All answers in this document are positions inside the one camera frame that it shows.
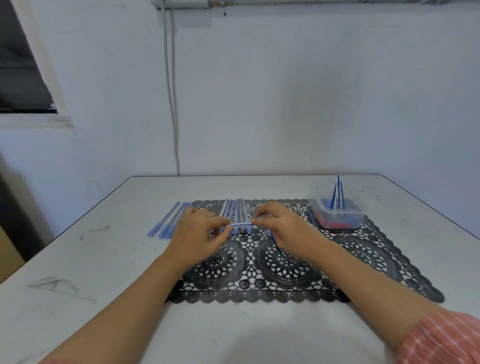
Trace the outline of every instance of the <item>placemat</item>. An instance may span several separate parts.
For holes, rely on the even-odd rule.
[[[258,205],[269,201],[273,200],[245,200],[245,203],[251,214]],[[310,222],[307,210],[311,211],[311,208],[307,200],[277,201]],[[223,203],[224,200],[207,200],[192,204],[207,207],[218,214]],[[360,227],[354,230],[327,230],[316,220],[314,225],[362,262],[434,302],[445,300],[444,295],[420,274],[368,216],[365,215]],[[232,235],[215,254],[187,271],[168,299],[173,303],[224,303],[229,300],[316,302],[320,299],[349,302],[322,271],[286,252],[280,253],[267,232],[255,226],[251,234]]]

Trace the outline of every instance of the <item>plaid shirt sleeve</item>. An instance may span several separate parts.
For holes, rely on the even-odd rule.
[[[459,312],[439,312],[422,319],[407,335],[397,364],[480,364],[480,321]]]

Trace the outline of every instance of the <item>white wall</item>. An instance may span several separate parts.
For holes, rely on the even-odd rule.
[[[14,157],[38,144],[0,151],[56,235],[127,177],[175,173],[162,30],[148,0],[30,5],[74,129],[50,131],[49,163]],[[480,235],[479,5],[227,7],[175,26],[182,174],[382,173]],[[41,183],[53,170],[61,193]]]

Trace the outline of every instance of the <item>white electrical cord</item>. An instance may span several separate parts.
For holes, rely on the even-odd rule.
[[[167,47],[167,16],[165,14],[164,0],[160,0],[163,15],[163,53],[165,55],[165,76],[167,78],[167,92],[168,102],[170,104],[170,114],[172,116],[173,124],[173,151],[175,153],[175,164],[177,167],[177,176],[180,176],[180,163],[179,163],[179,127],[177,118],[173,111],[172,92],[170,91],[170,72],[168,70],[168,47]]]

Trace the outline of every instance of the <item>table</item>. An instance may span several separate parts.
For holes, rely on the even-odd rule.
[[[333,176],[132,177],[0,285],[0,364],[32,364],[165,249],[147,232],[177,200],[305,198]],[[368,216],[446,297],[480,317],[479,240],[379,175],[342,177]],[[351,304],[166,304],[142,363],[392,363]]]

